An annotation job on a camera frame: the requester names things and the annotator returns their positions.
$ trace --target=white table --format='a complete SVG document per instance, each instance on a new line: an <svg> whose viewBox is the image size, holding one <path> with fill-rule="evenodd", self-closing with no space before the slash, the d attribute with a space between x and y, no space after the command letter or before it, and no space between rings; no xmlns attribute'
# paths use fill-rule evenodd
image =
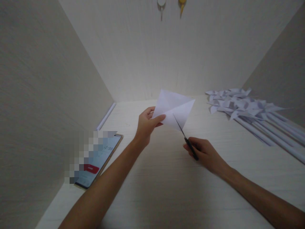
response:
<svg viewBox="0 0 305 229"><path fill-rule="evenodd" d="M305 166L279 147L268 147L223 113L209 112L195 96L186 136L208 139L228 164L247 178L305 210ZM103 130L124 139L108 166L132 140L138 115L156 100L118 103ZM154 130L108 210L101 228L272 228L234 189L195 162L181 132ZM83 191L64 184L37 228L56 228Z"/></svg>

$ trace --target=wrist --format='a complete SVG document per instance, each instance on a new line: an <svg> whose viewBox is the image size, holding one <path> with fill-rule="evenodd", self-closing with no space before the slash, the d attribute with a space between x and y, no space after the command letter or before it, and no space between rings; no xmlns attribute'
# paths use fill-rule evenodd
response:
<svg viewBox="0 0 305 229"><path fill-rule="evenodd" d="M219 177L228 184L233 184L238 180L238 175L239 172L236 169L233 169L232 167L229 166L219 175Z"/></svg>
<svg viewBox="0 0 305 229"><path fill-rule="evenodd" d="M137 136L130 142L134 148L139 148L141 151L147 146L146 142Z"/></svg>

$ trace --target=scissors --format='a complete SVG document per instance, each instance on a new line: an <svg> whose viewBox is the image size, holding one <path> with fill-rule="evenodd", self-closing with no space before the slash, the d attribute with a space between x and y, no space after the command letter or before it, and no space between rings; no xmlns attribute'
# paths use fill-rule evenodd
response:
<svg viewBox="0 0 305 229"><path fill-rule="evenodd" d="M181 132L183 133L183 130L182 130L181 126L179 125L179 123L178 123L178 126L179 126ZM193 148L193 146L192 146L190 140L188 140L188 139L185 137L185 134L184 134L184 133L183 133L183 135L184 135L184 140L185 140L185 142L187 143L188 147L191 149L191 151L192 151L192 153L193 153L194 159L195 159L196 161L198 161L199 159L198 159L198 157L197 157L197 155L196 155L196 153L195 153L195 150L194 150L194 148Z"/></svg>

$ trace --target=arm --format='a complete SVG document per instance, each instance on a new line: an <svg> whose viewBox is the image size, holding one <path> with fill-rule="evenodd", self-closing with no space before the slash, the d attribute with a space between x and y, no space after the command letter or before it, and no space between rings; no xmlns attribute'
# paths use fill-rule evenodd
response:
<svg viewBox="0 0 305 229"><path fill-rule="evenodd" d="M190 137L199 161L238 191L275 228L305 228L305 213L285 200L270 193L231 168L208 140ZM192 152L183 146L192 157Z"/></svg>
<svg viewBox="0 0 305 229"><path fill-rule="evenodd" d="M135 138L79 198L59 226L60 229L96 228L102 221L134 162L148 145L150 134L165 119L165 115L151 119L154 108L150 107L140 114Z"/></svg>

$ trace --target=hand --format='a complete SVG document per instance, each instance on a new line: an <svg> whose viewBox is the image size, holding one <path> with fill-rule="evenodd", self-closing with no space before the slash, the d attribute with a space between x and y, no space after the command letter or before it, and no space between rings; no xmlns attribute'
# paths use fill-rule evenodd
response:
<svg viewBox="0 0 305 229"><path fill-rule="evenodd" d="M152 119L154 110L155 107L149 107L139 115L138 129L134 139L143 143L144 146L148 145L150 141L150 135L154 128L163 125L160 122L163 121L166 117L166 115L162 114Z"/></svg>
<svg viewBox="0 0 305 229"><path fill-rule="evenodd" d="M220 177L223 177L230 172L231 167L222 159L208 140L190 137L189 141L191 142L200 163L210 172ZM183 147L188 151L188 154L193 157L193 153L188 145L184 144Z"/></svg>

